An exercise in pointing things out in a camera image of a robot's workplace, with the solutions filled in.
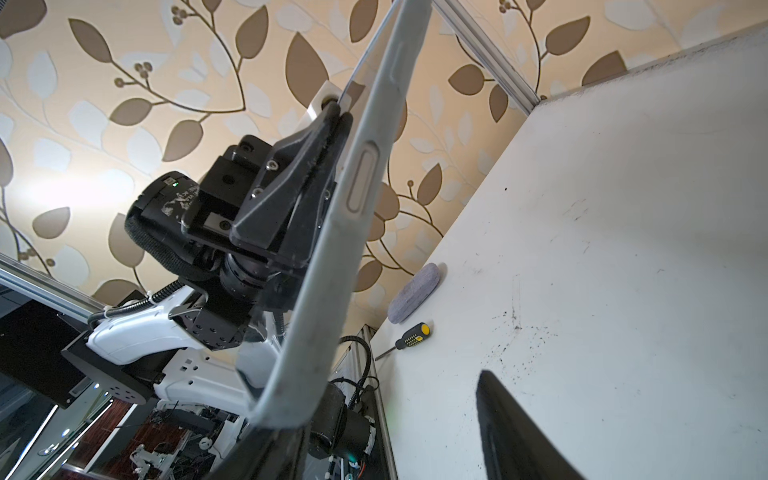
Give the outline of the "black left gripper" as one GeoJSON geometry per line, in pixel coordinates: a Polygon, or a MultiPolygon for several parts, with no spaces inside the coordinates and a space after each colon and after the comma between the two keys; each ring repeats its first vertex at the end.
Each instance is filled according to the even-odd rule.
{"type": "Polygon", "coordinates": [[[353,117],[326,104],[310,125],[274,146],[244,136],[219,156],[180,216],[185,250],[308,266],[353,117]]]}

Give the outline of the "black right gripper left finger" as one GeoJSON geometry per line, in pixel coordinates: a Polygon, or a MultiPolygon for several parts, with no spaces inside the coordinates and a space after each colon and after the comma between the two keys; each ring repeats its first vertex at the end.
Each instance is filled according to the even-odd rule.
{"type": "Polygon", "coordinates": [[[250,428],[213,468],[210,480],[301,479],[308,454],[309,424],[292,429],[250,428]]]}

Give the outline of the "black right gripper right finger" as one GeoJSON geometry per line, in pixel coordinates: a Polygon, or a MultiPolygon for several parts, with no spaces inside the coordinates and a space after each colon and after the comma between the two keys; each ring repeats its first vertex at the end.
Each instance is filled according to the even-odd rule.
{"type": "Polygon", "coordinates": [[[476,405],[489,479],[583,479],[489,370],[480,373],[476,405]]]}

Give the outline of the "black phone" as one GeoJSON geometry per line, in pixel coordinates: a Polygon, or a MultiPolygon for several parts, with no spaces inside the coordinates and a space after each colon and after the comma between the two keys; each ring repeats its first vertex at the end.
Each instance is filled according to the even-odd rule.
{"type": "Polygon", "coordinates": [[[343,170],[280,357],[249,413],[254,427],[297,428],[323,395],[431,11],[428,1],[395,2],[380,31],[387,43],[368,51],[380,59],[355,105],[343,170]]]}

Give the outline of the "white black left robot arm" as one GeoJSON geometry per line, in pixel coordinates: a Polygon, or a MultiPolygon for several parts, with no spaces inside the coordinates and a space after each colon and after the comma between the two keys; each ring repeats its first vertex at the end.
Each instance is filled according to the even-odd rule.
{"type": "Polygon", "coordinates": [[[198,181],[169,172],[124,228],[175,280],[91,315],[64,349],[124,401],[207,406],[245,424],[216,479],[296,479],[307,456],[363,467],[377,420],[329,375],[377,201],[384,141],[329,102],[268,144],[247,135],[198,181]]]}

